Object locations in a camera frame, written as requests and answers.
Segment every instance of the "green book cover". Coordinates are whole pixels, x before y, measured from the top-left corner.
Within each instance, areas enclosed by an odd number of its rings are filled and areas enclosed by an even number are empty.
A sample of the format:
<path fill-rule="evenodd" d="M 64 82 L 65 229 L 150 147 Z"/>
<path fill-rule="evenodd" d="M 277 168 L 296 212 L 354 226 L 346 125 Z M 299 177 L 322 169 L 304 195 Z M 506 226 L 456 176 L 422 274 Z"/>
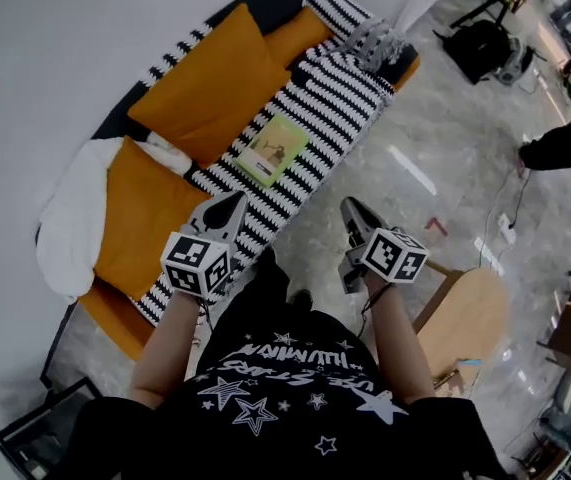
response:
<path fill-rule="evenodd" d="M 307 133 L 282 115 L 275 115 L 241 152 L 236 163 L 265 187 L 271 187 L 307 142 Z"/>

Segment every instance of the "metal stand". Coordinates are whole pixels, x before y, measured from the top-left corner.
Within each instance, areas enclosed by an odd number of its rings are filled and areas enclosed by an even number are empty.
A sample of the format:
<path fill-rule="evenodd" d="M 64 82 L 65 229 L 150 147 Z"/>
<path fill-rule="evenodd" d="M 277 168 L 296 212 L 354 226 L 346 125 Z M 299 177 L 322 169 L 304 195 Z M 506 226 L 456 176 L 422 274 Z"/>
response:
<path fill-rule="evenodd" d="M 484 4 L 479 5 L 476 9 L 468 12 L 462 18 L 459 18 L 458 20 L 456 20 L 454 23 L 452 23 L 449 26 L 449 28 L 460 27 L 461 24 L 465 23 L 468 20 L 472 20 L 472 19 L 476 18 L 478 15 L 482 14 L 483 12 L 485 12 L 487 9 L 489 9 L 492 5 L 494 5 L 496 3 L 502 3 L 503 4 L 503 8 L 501 9 L 501 13 L 498 15 L 498 18 L 496 19 L 496 24 L 500 25 L 503 22 L 503 19 L 505 19 L 505 15 L 507 14 L 507 11 L 511 10 L 514 7 L 518 7 L 518 2 L 520 2 L 520 0 L 515 0 L 515 1 L 516 1 L 517 5 L 514 6 L 514 1 L 510 1 L 510 0 L 488 0 Z"/>

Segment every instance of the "black and white striped blanket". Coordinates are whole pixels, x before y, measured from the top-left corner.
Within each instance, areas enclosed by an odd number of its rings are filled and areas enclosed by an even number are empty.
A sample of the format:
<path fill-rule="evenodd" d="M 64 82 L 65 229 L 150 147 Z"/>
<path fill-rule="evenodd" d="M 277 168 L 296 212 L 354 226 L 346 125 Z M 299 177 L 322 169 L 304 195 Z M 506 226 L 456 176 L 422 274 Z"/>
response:
<path fill-rule="evenodd" d="M 209 194 L 243 190 L 249 197 L 245 226 L 236 240 L 238 265 L 231 274 L 232 281 L 255 261 L 328 179 L 393 96 L 393 89 L 386 80 L 361 70 L 360 61 L 354 55 L 337 51 L 354 28 L 371 14 L 349 0 L 304 0 L 303 5 L 321 17 L 333 30 L 334 37 L 307 50 L 296 72 L 292 73 L 292 80 L 252 119 L 219 161 L 190 174 L 190 181 Z M 177 44 L 175 51 L 164 55 L 163 62 L 151 68 L 142 81 L 151 87 L 210 31 L 207 24 L 192 31 Z M 405 46 L 399 36 L 397 51 L 388 62 L 395 62 Z M 272 187 L 264 188 L 244 174 L 234 159 L 276 114 L 286 116 L 303 128 L 310 140 L 279 180 Z M 170 295 L 170 284 L 161 275 L 145 296 L 132 302 L 156 325 Z M 214 304 L 224 296 L 224 292 L 216 292 L 208 302 Z"/>

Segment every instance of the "black cord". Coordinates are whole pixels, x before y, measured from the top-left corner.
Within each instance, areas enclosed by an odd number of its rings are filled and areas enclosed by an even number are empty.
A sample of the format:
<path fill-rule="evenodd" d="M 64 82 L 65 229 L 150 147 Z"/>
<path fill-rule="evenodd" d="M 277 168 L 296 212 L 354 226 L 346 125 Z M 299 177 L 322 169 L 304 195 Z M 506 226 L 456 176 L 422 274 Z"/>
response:
<path fill-rule="evenodd" d="M 199 303 L 200 307 L 205 311 L 205 320 L 207 320 L 207 325 L 209 325 L 209 330 L 214 332 L 214 327 L 212 327 L 212 319 L 209 316 L 209 304 L 206 299 L 201 299 Z"/>
<path fill-rule="evenodd" d="M 487 214 L 487 218 L 485 219 L 485 232 L 483 233 L 483 243 L 478 251 L 478 268 L 481 268 L 483 265 L 483 250 L 485 249 L 485 242 L 487 241 L 487 235 L 489 233 L 489 219 L 492 217 L 492 213 L 496 209 L 496 205 L 498 204 L 498 199 L 501 197 L 503 190 L 507 187 L 507 182 L 509 181 L 510 176 L 512 173 L 516 171 L 516 167 L 514 167 L 507 176 L 505 176 L 505 181 L 503 181 L 503 186 L 499 189 L 499 191 L 494 196 L 494 201 L 492 202 L 492 207 L 489 209 L 489 213 Z"/>
<path fill-rule="evenodd" d="M 532 177 L 532 171 L 530 170 L 529 173 L 527 174 L 527 179 L 525 180 L 525 183 L 523 183 L 523 188 L 521 188 L 521 195 L 518 197 L 518 203 L 516 204 L 516 212 L 514 213 L 514 220 L 508 226 L 509 229 L 514 229 L 514 226 L 516 226 L 516 221 L 518 220 L 518 210 L 520 210 L 520 208 L 521 208 L 521 201 L 523 200 L 523 194 L 525 193 L 525 187 L 527 187 L 527 184 L 529 183 L 529 180 L 531 179 L 531 177 Z"/>
<path fill-rule="evenodd" d="M 363 334 L 363 331 L 365 330 L 365 324 L 367 323 L 367 317 L 365 316 L 365 313 L 369 311 L 372 308 L 372 306 L 374 306 L 374 304 L 378 302 L 378 299 L 382 297 L 383 293 L 385 293 L 390 286 L 394 286 L 394 283 L 386 283 L 385 285 L 381 286 L 378 290 L 376 290 L 376 292 L 374 292 L 374 295 L 372 295 L 369 299 L 367 299 L 365 306 L 363 306 L 363 309 L 361 310 L 361 318 L 363 319 L 363 324 L 361 325 L 361 330 L 358 331 L 359 338 L 361 337 L 361 334 Z"/>

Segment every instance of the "orange cushion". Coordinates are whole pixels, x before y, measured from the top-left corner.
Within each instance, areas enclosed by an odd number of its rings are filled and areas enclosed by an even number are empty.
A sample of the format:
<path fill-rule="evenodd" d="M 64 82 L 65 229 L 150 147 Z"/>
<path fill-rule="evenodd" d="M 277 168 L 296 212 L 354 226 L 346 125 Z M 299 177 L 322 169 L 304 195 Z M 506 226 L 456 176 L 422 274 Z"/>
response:
<path fill-rule="evenodd" d="M 138 361 L 154 327 L 129 299 L 97 277 L 90 291 L 78 300 L 125 355 Z"/>
<path fill-rule="evenodd" d="M 332 31 L 309 7 L 265 36 L 272 57 L 287 67 L 308 48 L 332 37 Z"/>
<path fill-rule="evenodd" d="M 169 234 L 209 197 L 125 137 L 107 172 L 107 211 L 96 275 L 139 300 L 161 273 L 160 257 Z"/>
<path fill-rule="evenodd" d="M 128 114 L 204 167 L 220 158 L 289 76 L 241 4 Z"/>

